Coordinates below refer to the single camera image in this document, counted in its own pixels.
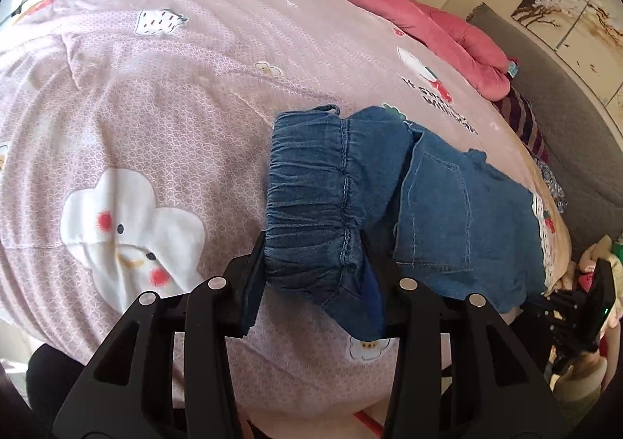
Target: flower painting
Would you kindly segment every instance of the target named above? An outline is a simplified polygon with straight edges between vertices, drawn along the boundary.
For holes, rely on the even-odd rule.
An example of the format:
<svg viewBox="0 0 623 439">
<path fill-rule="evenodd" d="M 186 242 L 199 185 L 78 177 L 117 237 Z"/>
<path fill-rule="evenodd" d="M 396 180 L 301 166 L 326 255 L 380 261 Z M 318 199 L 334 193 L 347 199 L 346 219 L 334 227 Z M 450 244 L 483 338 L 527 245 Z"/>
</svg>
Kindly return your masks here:
<svg viewBox="0 0 623 439">
<path fill-rule="evenodd" d="M 522 0 L 512 17 L 554 49 L 604 105 L 614 97 L 623 81 L 623 20 L 613 15 L 611 0 Z"/>
</svg>

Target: metal screw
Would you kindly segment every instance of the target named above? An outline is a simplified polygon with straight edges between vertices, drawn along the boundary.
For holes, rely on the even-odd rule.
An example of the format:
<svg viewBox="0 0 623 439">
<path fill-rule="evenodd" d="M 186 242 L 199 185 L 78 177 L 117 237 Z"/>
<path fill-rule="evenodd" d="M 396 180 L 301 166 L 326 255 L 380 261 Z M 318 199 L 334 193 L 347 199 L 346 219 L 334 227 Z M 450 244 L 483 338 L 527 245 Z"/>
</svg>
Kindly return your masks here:
<svg viewBox="0 0 623 439">
<path fill-rule="evenodd" d="M 476 307 L 483 307 L 487 303 L 487 299 L 484 296 L 474 293 L 469 296 L 469 303 Z"/>
<path fill-rule="evenodd" d="M 413 291 L 417 288 L 417 281 L 410 277 L 403 277 L 403 279 L 400 280 L 400 287 L 403 290 Z"/>
<path fill-rule="evenodd" d="M 225 277 L 221 276 L 213 277 L 208 281 L 208 286 L 211 290 L 221 290 L 222 288 L 225 288 L 226 284 L 227 280 L 225 279 Z"/>
<path fill-rule="evenodd" d="M 146 291 L 138 298 L 138 303 L 142 306 L 150 306 L 156 301 L 156 294 L 152 291 Z"/>
</svg>

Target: red strawberry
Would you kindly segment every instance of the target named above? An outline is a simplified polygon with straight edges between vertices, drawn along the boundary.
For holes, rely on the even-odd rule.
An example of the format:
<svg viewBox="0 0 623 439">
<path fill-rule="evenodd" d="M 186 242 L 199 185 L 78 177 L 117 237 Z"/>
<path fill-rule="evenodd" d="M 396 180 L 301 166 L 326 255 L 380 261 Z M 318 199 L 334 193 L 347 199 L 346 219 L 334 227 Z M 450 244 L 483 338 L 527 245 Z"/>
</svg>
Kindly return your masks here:
<svg viewBox="0 0 623 439">
<path fill-rule="evenodd" d="M 545 218 L 545 224 L 549 228 L 549 231 L 553 234 L 556 233 L 556 227 L 554 226 L 554 220 L 551 218 L 548 211 L 543 212 L 543 217 Z"/>
<path fill-rule="evenodd" d="M 41 9 L 46 8 L 48 5 L 52 5 L 54 0 L 41 0 L 38 4 L 34 4 L 30 9 L 28 9 L 24 14 L 32 15 L 36 11 L 40 11 Z"/>
<path fill-rule="evenodd" d="M 444 102 L 446 103 L 452 103 L 452 95 L 448 92 L 448 90 L 445 88 L 445 86 L 441 83 L 441 81 L 438 79 L 435 82 L 431 82 L 431 85 L 439 92 L 439 96 L 443 99 Z"/>
</svg>

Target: back pocket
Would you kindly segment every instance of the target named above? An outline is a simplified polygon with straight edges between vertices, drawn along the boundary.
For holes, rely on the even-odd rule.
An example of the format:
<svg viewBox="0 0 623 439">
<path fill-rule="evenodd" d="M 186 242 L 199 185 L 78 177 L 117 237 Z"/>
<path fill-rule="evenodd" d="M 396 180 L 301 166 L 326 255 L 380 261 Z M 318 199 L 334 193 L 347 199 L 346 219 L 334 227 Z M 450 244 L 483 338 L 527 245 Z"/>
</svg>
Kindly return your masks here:
<svg viewBox="0 0 623 439">
<path fill-rule="evenodd" d="M 438 272 L 467 270 L 471 222 L 458 165 L 415 148 L 401 189 L 395 260 Z"/>
</svg>

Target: clothes pile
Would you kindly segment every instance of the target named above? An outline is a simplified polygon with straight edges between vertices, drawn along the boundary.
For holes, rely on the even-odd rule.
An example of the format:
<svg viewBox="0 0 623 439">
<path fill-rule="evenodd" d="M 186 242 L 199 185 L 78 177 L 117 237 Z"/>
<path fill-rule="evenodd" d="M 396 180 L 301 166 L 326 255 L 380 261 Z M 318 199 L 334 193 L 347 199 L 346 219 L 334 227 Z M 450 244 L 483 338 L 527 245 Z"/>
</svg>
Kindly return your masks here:
<svg viewBox="0 0 623 439">
<path fill-rule="evenodd" d="M 392 255 L 442 296 L 481 293 L 500 313 L 546 290 L 540 198 L 395 111 L 341 119 L 285 112 L 273 130 L 267 280 L 321 306 L 349 334 L 381 337 L 382 297 L 364 254 Z"/>
</svg>

